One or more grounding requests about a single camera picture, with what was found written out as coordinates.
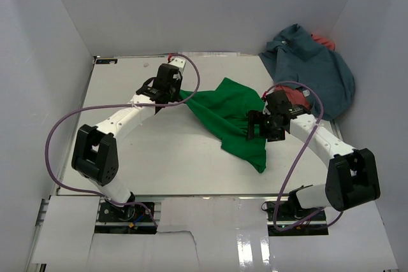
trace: wire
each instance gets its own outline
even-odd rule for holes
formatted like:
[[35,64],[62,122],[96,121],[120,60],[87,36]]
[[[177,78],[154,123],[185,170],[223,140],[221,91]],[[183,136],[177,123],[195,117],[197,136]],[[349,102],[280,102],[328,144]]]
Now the wire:
[[[314,133],[316,132],[317,128],[319,127],[319,123],[320,123],[320,121],[321,121],[321,119],[323,117],[323,112],[324,112],[323,103],[321,102],[319,96],[310,87],[306,86],[305,84],[299,83],[299,82],[294,82],[294,81],[279,82],[279,83],[277,83],[275,85],[272,85],[263,94],[263,97],[265,97],[268,94],[268,92],[270,92],[274,87],[276,87],[278,85],[284,85],[284,84],[287,84],[287,83],[299,85],[299,86],[302,86],[302,87],[305,87],[306,89],[308,89],[313,94],[313,96],[316,98],[316,101],[320,106],[320,114],[319,114],[319,116],[318,116],[318,118],[316,120],[315,126],[312,128],[312,131],[310,132],[310,134],[307,137],[305,143],[303,144],[303,147],[300,149],[298,155],[296,156],[295,160],[293,161],[292,166],[290,167],[289,172],[286,175],[285,180],[284,180],[284,182],[282,184],[282,187],[280,188],[280,191],[278,193],[278,197],[277,197],[276,203],[275,203],[275,208],[273,209],[273,227],[279,232],[288,231],[290,229],[293,229],[294,227],[303,224],[305,221],[311,219],[312,217],[316,216],[318,213],[320,213],[320,212],[322,212],[324,210],[324,208],[319,208],[319,209],[315,210],[314,212],[312,212],[310,215],[306,216],[305,218],[303,218],[303,219],[301,219],[301,220],[299,220],[299,221],[297,221],[297,222],[295,222],[295,223],[293,223],[291,225],[283,227],[283,228],[279,227],[277,225],[277,223],[276,223],[277,216],[278,216],[278,209],[279,209],[279,206],[281,205],[281,199],[282,199],[283,193],[285,191],[286,185],[288,184],[288,181],[291,178],[291,175],[292,175],[293,171],[295,170],[296,165],[298,164],[298,162],[300,160],[300,157],[303,155],[303,153],[306,150],[308,144],[310,143]],[[339,220],[340,217],[341,216],[336,218],[335,222],[332,222],[331,224],[328,224],[327,227],[329,227],[329,226],[333,225],[334,223],[336,223]]]
[[263,211],[265,211],[266,213],[268,213],[269,210],[270,210],[270,208],[268,208],[268,203],[272,203],[272,202],[270,202],[270,201],[265,201],[265,202],[262,203],[262,205],[261,205],[261,209],[262,209]]
[[133,224],[136,225],[136,223],[138,223],[139,221],[141,221],[141,219],[145,216],[144,213],[142,213],[135,221],[133,221]]
[[[73,110],[71,112],[69,112],[68,114],[66,114],[65,116],[63,116],[60,120],[58,120],[54,126],[51,128],[48,136],[47,136],[47,140],[45,142],[45,150],[44,150],[44,156],[45,156],[45,167],[47,169],[47,172],[49,174],[49,176],[51,177],[51,179],[54,181],[54,183],[56,183],[58,186],[68,189],[70,191],[74,191],[74,192],[83,192],[83,193],[87,193],[87,194],[95,194],[99,197],[104,197],[106,198],[106,196],[104,194],[102,194],[101,192],[95,191],[95,190],[88,190],[88,189],[79,189],[79,188],[74,188],[68,185],[65,185],[64,183],[60,182],[57,177],[53,174],[52,169],[51,169],[51,165],[50,165],[50,143],[51,143],[51,138],[52,135],[55,133],[55,130],[59,127],[60,124],[62,124],[66,119],[70,118],[71,116],[81,113],[83,111],[90,111],[90,110],[100,110],[100,109],[105,109],[105,108],[130,108],[133,106],[148,106],[148,107],[160,107],[160,108],[168,108],[168,107],[172,107],[172,106],[178,106],[180,104],[183,104],[185,102],[187,102],[188,100],[190,100],[198,91],[198,88],[200,86],[200,73],[198,71],[197,66],[195,65],[195,63],[187,56],[185,56],[184,54],[171,54],[170,57],[183,57],[185,58],[187,61],[190,62],[190,64],[193,66],[196,74],[197,74],[197,85],[196,88],[194,89],[194,91],[191,93],[190,96],[188,96],[187,98],[176,102],[176,103],[172,103],[172,104],[149,104],[149,103],[136,103],[134,105],[132,104],[107,104],[107,105],[97,105],[97,106],[88,106],[86,108],[79,108],[77,110]],[[112,199],[107,199],[107,201],[113,205],[116,206],[128,206],[128,205],[138,205],[143,207],[145,210],[147,210],[147,212],[149,213],[154,225],[156,227],[158,227],[157,222],[154,220],[152,213],[150,212],[149,208],[144,205],[141,202],[128,202],[128,203],[120,203],[120,202],[116,202]]]
[[306,224],[303,225],[303,228],[307,227],[311,222],[312,222],[312,219],[308,219],[308,221],[306,221]]
[[329,228],[330,226],[332,226],[334,223],[336,223],[337,221],[339,221],[340,218],[343,216],[343,214],[344,214],[344,211],[341,211],[341,212],[339,213],[339,215],[337,215],[336,219],[334,219],[333,221],[331,221],[329,224],[322,225],[322,226],[319,226],[319,227],[311,227],[310,229],[312,229],[312,230],[314,230],[314,231],[316,231],[316,230],[321,230],[321,229],[327,229],[327,228]]
[[144,81],[143,85],[144,85],[144,86],[149,85],[154,79],[156,79],[155,76],[153,76],[153,77],[147,79],[146,81]]
[[130,215],[131,215],[131,216],[130,216],[129,218],[127,218],[126,220],[121,219],[121,218],[119,218],[119,220],[124,221],[124,222],[127,222],[127,221],[131,220],[131,219],[135,216],[135,213],[132,212],[132,214],[130,214]]

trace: teal shirt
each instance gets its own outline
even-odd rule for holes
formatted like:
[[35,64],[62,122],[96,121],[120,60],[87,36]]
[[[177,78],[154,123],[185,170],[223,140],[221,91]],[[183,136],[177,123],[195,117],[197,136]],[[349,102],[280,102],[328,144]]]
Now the teal shirt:
[[[259,54],[275,83],[296,81],[309,86],[322,100],[323,119],[332,120],[345,111],[353,101],[354,77],[335,51],[315,42],[299,25],[282,30],[266,44],[266,52]],[[292,89],[299,86],[287,84]],[[312,113],[318,117],[320,107],[310,94],[307,100]]]

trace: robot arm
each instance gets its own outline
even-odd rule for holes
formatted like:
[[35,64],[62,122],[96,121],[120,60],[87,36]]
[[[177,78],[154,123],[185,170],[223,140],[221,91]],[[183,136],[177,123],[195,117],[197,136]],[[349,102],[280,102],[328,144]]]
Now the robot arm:
[[[268,141],[285,139],[285,132],[306,142],[316,119],[303,106],[293,106],[283,90],[265,97],[265,109],[250,111],[247,139],[259,136]],[[326,183],[300,187],[289,193],[286,211],[295,216],[299,211],[332,206],[337,211],[373,201],[380,196],[377,168],[372,152],[357,150],[344,143],[324,127],[318,127],[310,139],[309,148],[328,168]]]
[[[133,104],[132,107],[117,111],[93,127],[85,124],[79,128],[71,162],[72,168],[89,179],[107,198],[119,203],[135,200],[133,193],[117,175],[119,169],[117,145],[135,127],[161,109],[149,104],[177,101],[185,64],[186,60],[183,58],[173,57],[168,64],[160,65],[155,78],[148,79],[136,91],[129,102]],[[133,208],[129,206],[114,208],[118,217],[123,220],[127,220],[133,214]]]

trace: white wall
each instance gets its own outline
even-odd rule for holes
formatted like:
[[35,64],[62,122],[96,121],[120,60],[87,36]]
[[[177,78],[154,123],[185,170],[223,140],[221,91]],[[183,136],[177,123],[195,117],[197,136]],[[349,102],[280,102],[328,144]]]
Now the white wall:
[[[79,105],[92,57],[61,0],[0,0],[0,33],[0,271],[21,272],[52,186],[45,138]],[[56,170],[72,128],[56,134]]]
[[299,22],[328,34],[347,0],[62,0],[92,55],[258,53]]
[[357,90],[340,129],[346,141],[375,154],[377,207],[401,271],[408,271],[407,21],[408,0],[349,0],[331,34]]

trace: black bracket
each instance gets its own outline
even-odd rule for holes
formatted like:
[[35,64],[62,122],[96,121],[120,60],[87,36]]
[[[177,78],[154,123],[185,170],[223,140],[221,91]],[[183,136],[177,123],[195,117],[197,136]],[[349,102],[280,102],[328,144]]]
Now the black bracket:
[[285,131],[290,133],[290,120],[310,111],[300,105],[292,105],[283,90],[272,92],[263,98],[266,101],[265,113],[251,110],[248,112],[247,140],[253,139],[255,126],[259,126],[259,137],[268,141],[285,140]]
[[119,161],[113,134],[105,134],[84,124],[76,134],[72,168],[105,186],[115,177]]
[[136,94],[150,97],[150,100],[159,104],[175,102],[179,99],[182,80],[178,67],[164,63],[160,65],[157,76],[148,79]]
[[[143,202],[144,205],[150,210],[151,214],[154,216],[154,203],[153,202]],[[98,221],[99,222],[122,222],[131,221],[138,218],[140,215],[145,215],[143,222],[152,222],[150,215],[145,211],[142,206],[132,206],[132,210],[129,211],[127,216],[118,215],[117,208],[115,205],[109,202],[101,203],[101,208],[99,209]]]
[[337,155],[330,160],[326,197],[335,210],[348,210],[378,199],[380,194],[377,166],[369,149]]
[[[131,192],[127,203],[134,202],[135,195]],[[104,212],[106,211],[106,207],[109,207],[110,217],[115,218],[117,221],[130,221],[135,216],[135,206],[134,205],[125,205],[125,206],[116,206],[112,203],[109,203],[105,200],[105,203],[101,204],[101,208],[99,211],[99,217],[101,216],[102,207],[104,206]]]

